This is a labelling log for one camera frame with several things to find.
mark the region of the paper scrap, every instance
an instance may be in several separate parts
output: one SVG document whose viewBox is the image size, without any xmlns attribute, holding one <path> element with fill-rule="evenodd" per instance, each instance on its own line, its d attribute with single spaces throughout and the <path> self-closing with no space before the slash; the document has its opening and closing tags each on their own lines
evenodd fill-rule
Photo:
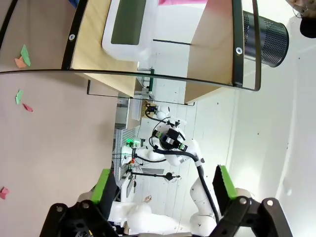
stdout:
<svg viewBox="0 0 316 237">
<path fill-rule="evenodd" d="M 23 104 L 23 106 L 24 106 L 24 108 L 25 108 L 27 111 L 33 112 L 33 109 L 32 109 L 30 106 L 28 106 L 28 105 L 26 105 L 26 104 Z"/>
<path fill-rule="evenodd" d="M 15 58 L 15 64 L 18 68 L 25 68 L 26 67 L 26 64 L 22 58 L 22 56 L 20 58 Z"/>
<path fill-rule="evenodd" d="M 19 90 L 15 97 L 15 102 L 17 105 L 20 104 L 23 95 L 23 90 Z"/>
<path fill-rule="evenodd" d="M 5 200 L 6 195 L 9 193 L 9 189 L 7 189 L 6 187 L 3 187 L 0 191 L 0 198 L 2 198 L 3 200 Z"/>
<path fill-rule="evenodd" d="M 31 61 L 30 61 L 29 52 L 28 52 L 28 49 L 26 48 L 26 45 L 23 45 L 22 50 L 21 50 L 21 55 L 24 62 L 30 67 Z"/>
</svg>

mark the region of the bolt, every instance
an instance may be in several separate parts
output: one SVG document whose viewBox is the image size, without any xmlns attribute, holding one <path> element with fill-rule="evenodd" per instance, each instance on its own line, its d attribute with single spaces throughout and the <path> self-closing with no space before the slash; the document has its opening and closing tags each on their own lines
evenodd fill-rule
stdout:
<svg viewBox="0 0 316 237">
<path fill-rule="evenodd" d="M 83 206 L 83 208 L 84 208 L 84 209 L 89 208 L 89 204 L 88 204 L 88 203 L 86 203 L 86 202 L 84 202 L 84 203 L 82 204 L 82 206 Z"/>
<path fill-rule="evenodd" d="M 71 34 L 71 35 L 69 35 L 69 40 L 70 40 L 70 41 L 73 41 L 73 40 L 75 39 L 75 37 L 76 37 L 76 36 L 75 36 L 74 34 Z"/>
<path fill-rule="evenodd" d="M 240 47 L 237 47 L 236 48 L 236 53 L 241 55 L 242 54 L 242 49 Z"/>
<path fill-rule="evenodd" d="M 247 203 L 247 200 L 242 197 L 242 198 L 239 200 L 239 202 L 240 202 L 242 205 L 245 205 L 245 204 Z"/>
<path fill-rule="evenodd" d="M 273 206 L 273 201 L 272 201 L 272 200 L 268 200 L 268 201 L 267 201 L 267 204 L 268 204 L 269 206 Z"/>
</svg>

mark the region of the pink object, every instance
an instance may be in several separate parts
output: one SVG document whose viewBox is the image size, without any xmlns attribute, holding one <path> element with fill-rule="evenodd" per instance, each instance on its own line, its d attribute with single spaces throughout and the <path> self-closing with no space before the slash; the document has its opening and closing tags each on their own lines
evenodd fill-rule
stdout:
<svg viewBox="0 0 316 237">
<path fill-rule="evenodd" d="M 23 106 L 24 106 L 24 108 L 25 108 L 27 111 L 33 112 L 33 109 L 32 109 L 30 106 L 28 106 L 28 105 L 26 105 L 26 104 L 23 104 Z"/>
<path fill-rule="evenodd" d="M 207 0 L 159 0 L 159 5 L 202 4 Z"/>
<path fill-rule="evenodd" d="M 7 189 L 6 187 L 3 187 L 0 191 L 0 198 L 2 198 L 3 200 L 5 200 L 5 196 L 9 193 L 9 189 Z"/>
</svg>

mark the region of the screw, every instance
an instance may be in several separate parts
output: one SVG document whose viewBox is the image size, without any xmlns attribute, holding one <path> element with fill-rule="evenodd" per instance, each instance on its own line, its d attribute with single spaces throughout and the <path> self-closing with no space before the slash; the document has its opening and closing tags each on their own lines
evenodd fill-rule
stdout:
<svg viewBox="0 0 316 237">
<path fill-rule="evenodd" d="M 242 197 L 242 198 L 239 200 L 239 202 L 240 202 L 242 205 L 245 205 L 245 204 L 247 203 L 247 200 Z"/>
<path fill-rule="evenodd" d="M 70 41 L 73 41 L 73 40 L 75 39 L 75 37 L 76 37 L 76 36 L 75 36 L 74 34 L 71 34 L 71 35 L 69 35 L 69 40 L 70 40 Z"/>
<path fill-rule="evenodd" d="M 89 208 L 89 204 L 88 204 L 88 203 L 86 203 L 86 202 L 84 202 L 84 203 L 82 204 L 82 206 L 83 206 L 83 208 L 84 208 L 84 209 Z"/>
<path fill-rule="evenodd" d="M 272 200 L 268 200 L 268 201 L 267 201 L 267 204 L 268 204 L 269 206 L 273 206 L 273 201 L 272 201 Z"/>
<path fill-rule="evenodd" d="M 236 53 L 241 55 L 242 54 L 242 49 L 240 47 L 237 47 L 236 48 Z"/>
</svg>

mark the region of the green tape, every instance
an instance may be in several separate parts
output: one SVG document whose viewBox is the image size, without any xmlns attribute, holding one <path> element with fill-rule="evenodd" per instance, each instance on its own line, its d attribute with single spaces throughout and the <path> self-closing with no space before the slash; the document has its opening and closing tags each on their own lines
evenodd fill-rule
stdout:
<svg viewBox="0 0 316 237">
<path fill-rule="evenodd" d="M 220 165 L 220 167 L 228 197 L 230 198 L 230 200 L 235 200 L 238 197 L 238 193 L 234 187 L 232 179 L 226 169 L 226 166 Z"/>
<path fill-rule="evenodd" d="M 91 201 L 94 204 L 98 204 L 101 200 L 102 194 L 103 194 L 103 190 L 105 188 L 105 185 L 107 183 L 109 174 L 110 174 L 111 170 L 110 169 L 103 169 L 102 173 L 100 175 L 100 178 L 98 180 L 98 183 L 96 184 L 92 197 L 91 197 Z"/>
</svg>

